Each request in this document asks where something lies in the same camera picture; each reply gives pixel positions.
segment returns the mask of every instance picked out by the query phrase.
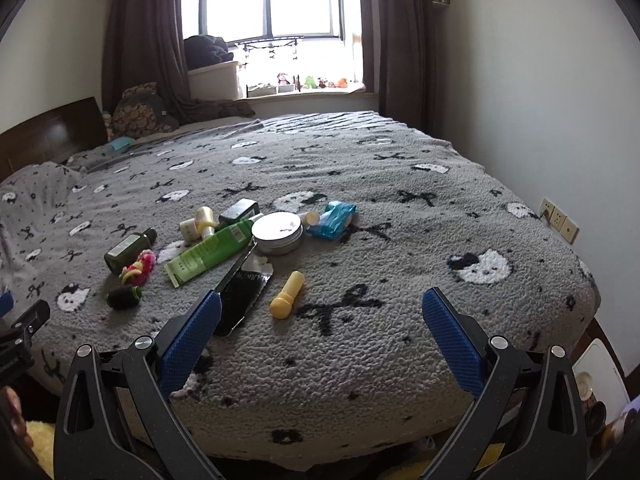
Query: window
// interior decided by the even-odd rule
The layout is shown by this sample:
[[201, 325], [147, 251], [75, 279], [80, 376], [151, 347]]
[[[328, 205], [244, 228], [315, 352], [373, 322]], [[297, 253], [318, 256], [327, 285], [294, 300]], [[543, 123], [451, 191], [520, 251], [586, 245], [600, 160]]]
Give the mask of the window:
[[243, 85], [362, 80], [360, 0], [182, 0], [182, 29], [224, 38]]
[[340, 38], [340, 0], [206, 0], [206, 34], [227, 43], [286, 36]]
[[189, 38], [200, 33], [200, 0], [182, 1], [182, 36]]

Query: windowsill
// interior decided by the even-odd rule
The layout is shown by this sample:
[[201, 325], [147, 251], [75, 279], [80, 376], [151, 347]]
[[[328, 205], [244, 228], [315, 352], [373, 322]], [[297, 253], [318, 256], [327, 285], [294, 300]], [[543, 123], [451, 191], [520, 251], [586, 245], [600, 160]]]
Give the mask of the windowsill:
[[300, 92], [286, 92], [283, 94], [264, 95], [260, 97], [250, 97], [241, 99], [241, 101], [248, 104], [257, 104], [265, 102], [284, 102], [284, 101], [297, 101], [301, 99], [322, 99], [332, 98], [338, 96], [349, 96], [353, 94], [365, 94], [366, 88], [362, 83], [352, 83], [348, 88], [317, 88], [317, 89], [302, 89]]

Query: green bottle cap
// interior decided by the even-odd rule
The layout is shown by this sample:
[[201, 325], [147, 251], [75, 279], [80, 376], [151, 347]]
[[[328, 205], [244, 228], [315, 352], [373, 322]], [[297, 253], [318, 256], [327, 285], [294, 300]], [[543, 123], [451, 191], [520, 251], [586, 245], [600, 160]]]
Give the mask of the green bottle cap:
[[143, 235], [145, 235], [147, 238], [149, 238], [149, 242], [151, 243], [151, 245], [156, 243], [156, 238], [158, 238], [158, 233], [156, 233], [155, 229], [147, 229]]

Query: white wall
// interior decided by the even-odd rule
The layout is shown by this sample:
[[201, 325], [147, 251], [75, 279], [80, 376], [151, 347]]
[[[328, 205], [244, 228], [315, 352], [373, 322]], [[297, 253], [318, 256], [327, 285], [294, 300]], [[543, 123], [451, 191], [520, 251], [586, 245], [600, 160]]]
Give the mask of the white wall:
[[438, 133], [580, 227], [596, 316], [640, 362], [640, 41], [614, 0], [452, 0], [436, 17]]
[[289, 114], [327, 114], [332, 112], [378, 111], [378, 96], [367, 92], [347, 95], [308, 95], [289, 98], [248, 99], [254, 119], [272, 119]]
[[27, 0], [0, 41], [0, 132], [94, 96], [111, 0]]

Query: white storage box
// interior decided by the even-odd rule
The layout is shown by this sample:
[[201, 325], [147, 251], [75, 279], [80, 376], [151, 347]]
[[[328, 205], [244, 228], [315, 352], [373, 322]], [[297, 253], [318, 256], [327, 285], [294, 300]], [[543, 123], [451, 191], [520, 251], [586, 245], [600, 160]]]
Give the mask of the white storage box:
[[189, 71], [191, 98], [205, 101], [244, 99], [245, 88], [239, 78], [240, 63], [226, 61]]

